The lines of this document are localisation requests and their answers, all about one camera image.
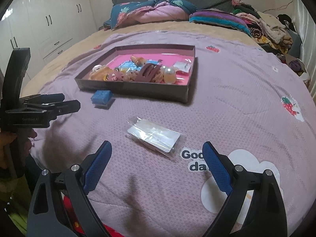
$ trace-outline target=purple bedspread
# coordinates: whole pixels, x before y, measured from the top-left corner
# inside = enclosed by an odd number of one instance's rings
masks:
[[[119,97],[109,110],[94,108],[92,93],[80,91],[74,77],[113,47],[139,43],[196,46],[191,102]],[[289,234],[315,200],[315,105],[299,77],[260,48],[188,32],[114,34],[99,49],[71,61],[41,90],[59,92],[66,100],[78,99],[81,109],[52,121],[48,129],[37,129],[31,154],[42,168],[59,172],[110,141],[112,158],[88,197],[102,222],[126,237],[203,235],[225,200],[196,156],[205,141],[247,170],[272,169],[283,193]],[[133,116],[186,135],[175,161],[125,136]]]

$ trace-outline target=pile of clothes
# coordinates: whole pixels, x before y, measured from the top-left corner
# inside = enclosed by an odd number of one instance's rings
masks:
[[[289,54],[277,54],[277,58],[282,63],[288,65],[290,69],[292,69],[300,77],[306,87],[309,87],[311,79],[309,74],[306,72],[304,63],[300,59],[295,58]]]
[[[289,26],[293,26],[291,19],[287,27],[273,15],[256,11],[242,0],[232,0],[232,5],[234,6],[232,14],[244,20],[252,37],[266,52],[275,55],[288,53],[293,44],[293,38],[288,32]]]

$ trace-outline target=pink blanket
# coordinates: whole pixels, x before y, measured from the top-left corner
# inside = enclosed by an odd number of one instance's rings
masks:
[[[118,19],[117,27],[173,20],[189,20],[189,15],[180,7],[172,6],[164,1],[155,7],[147,6],[130,12],[124,18]]]

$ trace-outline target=teal floral comforter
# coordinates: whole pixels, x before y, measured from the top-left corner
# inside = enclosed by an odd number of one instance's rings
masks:
[[[120,23],[120,20],[123,19],[128,13],[140,10],[145,11],[146,9],[152,9],[158,3],[161,3],[161,0],[148,0],[146,2],[127,2],[121,3],[113,6],[111,11],[111,18],[103,23],[104,29],[114,29]],[[172,6],[178,6],[183,9],[188,15],[196,12],[197,8],[194,4],[185,1],[185,0],[166,0]]]

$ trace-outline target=beige blanket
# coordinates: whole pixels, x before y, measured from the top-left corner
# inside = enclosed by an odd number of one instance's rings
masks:
[[[78,55],[93,49],[97,45],[103,43],[110,35],[115,33],[126,34],[137,31],[157,31],[157,30],[173,30],[173,31],[188,31],[208,35],[215,38],[222,38],[231,41],[239,41],[244,44],[258,46],[254,39],[251,39],[247,34],[227,29],[223,27],[216,27],[203,24],[194,24],[189,22],[162,22],[162,23],[148,23],[142,25],[129,26],[117,30],[100,30],[86,39],[78,42],[70,47],[68,50],[59,55],[56,59],[48,63],[23,89],[21,96],[33,95],[39,93],[41,88],[48,81],[55,79],[57,74]]]

